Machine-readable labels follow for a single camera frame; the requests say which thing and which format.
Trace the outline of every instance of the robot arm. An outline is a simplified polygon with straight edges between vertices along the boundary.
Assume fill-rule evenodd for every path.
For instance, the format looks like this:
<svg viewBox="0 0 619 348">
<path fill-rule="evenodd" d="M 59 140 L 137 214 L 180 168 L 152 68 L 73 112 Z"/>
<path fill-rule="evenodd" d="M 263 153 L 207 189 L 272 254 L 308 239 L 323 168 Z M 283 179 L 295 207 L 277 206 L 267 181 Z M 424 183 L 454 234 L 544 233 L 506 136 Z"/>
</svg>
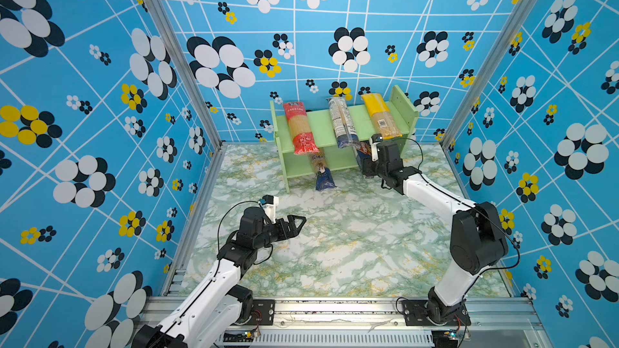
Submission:
<svg viewBox="0 0 619 348">
<path fill-rule="evenodd" d="M 239 229 L 229 235 L 202 282 L 157 327 L 143 326 L 131 348 L 208 348 L 232 323 L 248 320 L 252 291 L 238 282 L 256 261 L 260 248 L 294 238 L 306 222 L 296 215 L 288 215 L 288 221 L 275 220 L 278 204 L 278 197 L 265 195 L 262 207 L 246 208 Z"/>
<path fill-rule="evenodd" d="M 459 197 L 417 168 L 405 167 L 393 140 L 383 141 L 380 135 L 374 135 L 370 146 L 373 163 L 361 170 L 366 176 L 381 177 L 388 188 L 419 201 L 446 224 L 451 223 L 449 249 L 453 260 L 440 282 L 430 289 L 427 305 L 428 318 L 444 324 L 462 306 L 477 277 L 507 254 L 496 207 Z"/>
</svg>

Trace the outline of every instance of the blue wallpaper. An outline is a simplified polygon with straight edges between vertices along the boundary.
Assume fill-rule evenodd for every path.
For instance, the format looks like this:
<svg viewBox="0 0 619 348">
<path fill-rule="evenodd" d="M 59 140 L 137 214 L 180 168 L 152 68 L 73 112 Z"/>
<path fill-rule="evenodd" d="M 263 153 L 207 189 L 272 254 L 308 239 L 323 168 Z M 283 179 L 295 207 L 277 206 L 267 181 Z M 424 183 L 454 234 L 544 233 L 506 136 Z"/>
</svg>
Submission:
<svg viewBox="0 0 619 348">
<path fill-rule="evenodd" d="M 399 85 L 436 142 L 518 0 L 163 2 L 223 140 L 272 140 L 269 101 L 326 109 Z"/>
<path fill-rule="evenodd" d="M 449 151 L 555 347 L 616 347 L 619 0 L 539 0 Z M 510 247 L 506 266 L 516 261 Z"/>
<path fill-rule="evenodd" d="M 0 347 L 124 347 L 213 151 L 143 0 L 0 0 Z"/>
</svg>

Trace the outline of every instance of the pasta package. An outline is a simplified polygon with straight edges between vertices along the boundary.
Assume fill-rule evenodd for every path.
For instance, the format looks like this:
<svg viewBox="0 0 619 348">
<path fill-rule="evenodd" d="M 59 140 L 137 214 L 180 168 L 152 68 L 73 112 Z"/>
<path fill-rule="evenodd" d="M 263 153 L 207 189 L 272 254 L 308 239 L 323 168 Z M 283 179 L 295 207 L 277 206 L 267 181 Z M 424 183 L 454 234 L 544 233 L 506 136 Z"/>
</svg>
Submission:
<svg viewBox="0 0 619 348">
<path fill-rule="evenodd" d="M 286 113 L 288 128 L 292 144 L 295 146 L 295 154 L 308 154 L 318 152 L 318 147 L 314 142 L 314 135 L 311 132 L 310 121 L 305 112 L 305 105 L 302 102 L 286 102 L 283 105 Z"/>
<path fill-rule="evenodd" d="M 318 153 L 310 154 L 309 160 L 311 166 L 316 173 L 316 191 L 322 191 L 323 189 L 334 189 L 336 184 L 333 182 L 331 176 L 331 170 L 327 166 L 327 160 L 324 157 L 324 152 L 319 150 Z"/>
<path fill-rule="evenodd" d="M 389 107 L 380 94 L 368 93 L 362 95 L 361 98 L 365 103 L 374 128 L 383 136 L 383 139 L 388 140 L 402 135 L 396 121 L 391 116 Z"/>
<path fill-rule="evenodd" d="M 346 100 L 342 97 L 331 97 L 328 101 L 333 130 L 337 138 L 337 147 L 353 146 L 359 148 L 359 137 L 352 122 L 350 111 L 346 106 Z"/>
</svg>

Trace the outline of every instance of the red pasta package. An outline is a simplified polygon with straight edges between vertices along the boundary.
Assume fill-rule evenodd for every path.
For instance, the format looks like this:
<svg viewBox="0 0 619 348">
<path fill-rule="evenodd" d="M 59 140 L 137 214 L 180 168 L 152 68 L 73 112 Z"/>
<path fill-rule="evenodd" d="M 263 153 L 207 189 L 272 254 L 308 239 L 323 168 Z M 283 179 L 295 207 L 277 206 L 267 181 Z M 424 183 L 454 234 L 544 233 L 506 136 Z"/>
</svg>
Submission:
<svg viewBox="0 0 619 348">
<path fill-rule="evenodd" d="M 318 147 L 314 143 L 314 135 L 311 132 L 310 121 L 305 112 L 305 105 L 302 102 L 286 102 L 283 105 L 286 113 L 288 128 L 292 144 L 295 146 L 295 154 L 307 154 L 318 152 Z"/>
</svg>

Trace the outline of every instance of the marble floor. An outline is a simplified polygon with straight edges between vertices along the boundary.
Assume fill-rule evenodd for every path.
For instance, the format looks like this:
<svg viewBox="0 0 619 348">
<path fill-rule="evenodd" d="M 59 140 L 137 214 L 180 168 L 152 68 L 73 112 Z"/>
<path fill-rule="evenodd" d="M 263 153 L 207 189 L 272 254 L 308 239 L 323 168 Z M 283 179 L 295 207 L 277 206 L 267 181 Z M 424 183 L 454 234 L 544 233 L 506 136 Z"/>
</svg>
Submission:
<svg viewBox="0 0 619 348">
<path fill-rule="evenodd" d="M 438 145 L 423 145 L 422 171 L 462 195 Z M 420 161 L 419 148 L 406 149 L 405 165 Z M 315 177 L 290 180 L 286 193 L 277 148 L 272 143 L 229 145 L 202 222 L 180 295 L 187 295 L 215 259 L 217 225 L 232 205 L 263 195 L 280 197 L 277 217 L 307 217 L 301 234 L 274 244 L 273 256 L 252 267 L 240 284 L 254 296 L 423 297 L 449 266 L 451 223 L 417 201 L 381 189 L 359 169 L 333 172 L 337 189 L 315 190 Z M 221 225 L 221 242 L 238 228 L 249 204 L 239 205 Z M 258 261 L 268 255 L 261 250 Z M 493 271 L 477 280 L 471 297 L 508 297 Z"/>
</svg>

